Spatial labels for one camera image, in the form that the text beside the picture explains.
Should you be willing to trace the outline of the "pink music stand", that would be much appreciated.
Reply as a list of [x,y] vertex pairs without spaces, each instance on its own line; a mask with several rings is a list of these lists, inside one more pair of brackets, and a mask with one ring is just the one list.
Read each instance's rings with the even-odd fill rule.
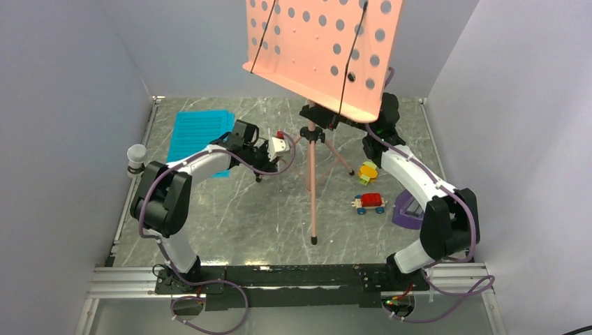
[[245,1],[243,68],[363,124],[377,120],[402,1]]

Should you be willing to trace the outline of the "blue sheet music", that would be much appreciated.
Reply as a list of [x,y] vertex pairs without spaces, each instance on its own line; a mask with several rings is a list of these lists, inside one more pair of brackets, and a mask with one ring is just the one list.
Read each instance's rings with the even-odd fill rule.
[[176,166],[205,150],[210,142],[232,130],[233,113],[227,110],[181,111],[172,131],[166,165]]

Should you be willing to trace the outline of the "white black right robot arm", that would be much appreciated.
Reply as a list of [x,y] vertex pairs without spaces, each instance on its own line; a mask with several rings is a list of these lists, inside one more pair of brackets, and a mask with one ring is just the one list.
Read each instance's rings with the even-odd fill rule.
[[349,120],[315,103],[302,107],[299,114],[325,130],[345,124],[366,131],[362,140],[366,157],[399,181],[422,208],[418,239],[387,257],[385,280],[392,289],[404,289],[419,269],[444,260],[454,262],[455,253],[465,251],[464,262],[473,258],[480,241],[476,195],[469,188],[459,189],[446,182],[407,146],[396,129],[400,115],[395,95],[382,95],[378,118],[369,124]]

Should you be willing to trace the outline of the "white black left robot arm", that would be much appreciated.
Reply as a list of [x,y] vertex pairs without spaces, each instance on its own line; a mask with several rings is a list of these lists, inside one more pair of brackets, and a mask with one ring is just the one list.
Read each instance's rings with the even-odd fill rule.
[[146,165],[130,215],[138,221],[139,235],[158,244],[166,266],[175,271],[172,282],[180,291],[193,292],[201,281],[200,258],[183,231],[192,188],[238,165],[252,169],[256,181],[260,181],[279,171],[279,158],[289,151],[283,138],[260,140],[255,124],[237,120],[231,131],[195,154],[170,163],[152,161]]

